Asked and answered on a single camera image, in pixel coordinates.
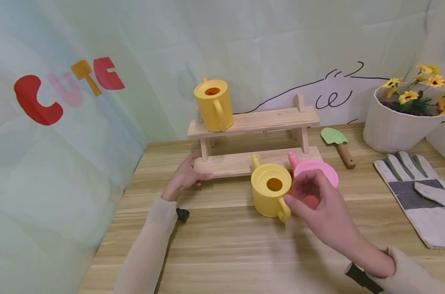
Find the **orange letter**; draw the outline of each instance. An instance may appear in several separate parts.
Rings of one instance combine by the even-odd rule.
[[[83,59],[77,62],[76,64],[72,65],[70,67],[74,75],[76,75],[78,80],[82,80],[85,78],[87,80],[88,85],[92,89],[95,96],[100,96],[101,91],[98,89],[98,86],[95,84],[95,82],[90,77],[90,74],[92,73],[92,68],[90,68],[88,62]]]
[[[82,105],[83,103],[83,93],[77,85],[76,80],[72,77],[70,72],[64,72],[64,78],[69,83],[69,86],[72,88],[71,91],[68,91],[62,86],[59,82],[59,79],[55,74],[50,72],[46,75],[46,78],[49,80],[49,84],[56,90],[56,92],[62,98],[62,101],[70,107],[76,108]]]
[[[27,75],[17,80],[13,89],[26,114],[36,123],[50,126],[62,117],[64,109],[57,102],[48,107],[40,105],[37,99],[40,85],[41,80],[38,77]]]
[[[108,69],[114,68],[111,58],[97,58],[93,60],[93,70],[95,71],[96,80],[106,90],[124,89],[124,84],[120,80],[116,72],[109,72]]]

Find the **two-tier wooden stand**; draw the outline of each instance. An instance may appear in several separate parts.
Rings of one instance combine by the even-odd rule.
[[[288,161],[289,151],[293,151],[300,161],[322,160],[319,150],[315,146],[309,146],[308,139],[307,128],[320,124],[315,109],[312,106],[304,106],[302,95],[294,97],[294,105],[296,106],[294,108],[235,114],[234,124],[226,132],[208,131],[198,111],[198,119],[192,120],[188,128],[188,138],[199,139],[201,142],[202,157],[195,160],[195,171],[211,172],[216,178],[249,176],[253,171],[251,164],[253,154],[257,155],[262,163],[279,164],[288,170],[291,169]],[[214,156],[210,154],[216,137],[282,130],[291,130],[300,147],[241,154]]]

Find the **small black object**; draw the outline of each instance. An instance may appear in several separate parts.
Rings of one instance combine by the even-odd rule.
[[[353,279],[353,281],[357,282],[361,287],[365,287],[370,290],[374,294],[379,294],[384,291],[378,284],[376,284],[373,280],[371,280],[365,272],[359,269],[356,264],[352,263],[350,268],[347,269],[345,275],[349,276]]]
[[[177,216],[179,221],[186,223],[186,220],[190,217],[190,211],[177,207]]]

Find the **yellow watering can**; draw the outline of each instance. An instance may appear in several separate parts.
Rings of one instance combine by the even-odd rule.
[[[252,164],[255,170],[250,182],[256,210],[263,216],[279,217],[286,223],[291,217],[291,210],[283,200],[293,181],[289,171],[274,163],[262,165],[256,155],[252,155]]]
[[[207,80],[195,87],[195,98],[204,127],[212,132],[225,132],[234,123],[227,83]]]

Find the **white flower pot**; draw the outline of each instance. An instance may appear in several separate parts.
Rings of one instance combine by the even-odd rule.
[[[402,83],[399,90],[401,91],[406,87],[407,84]],[[418,84],[411,89],[414,91],[424,90],[426,86]],[[389,109],[381,104],[381,101],[388,101],[385,98],[388,90],[384,88],[377,89],[368,109],[363,140],[372,149],[384,154],[407,151],[445,120],[445,114],[415,116]],[[436,103],[437,98],[442,95],[442,90],[433,88],[427,89],[424,94],[424,96],[432,98],[430,104]]]

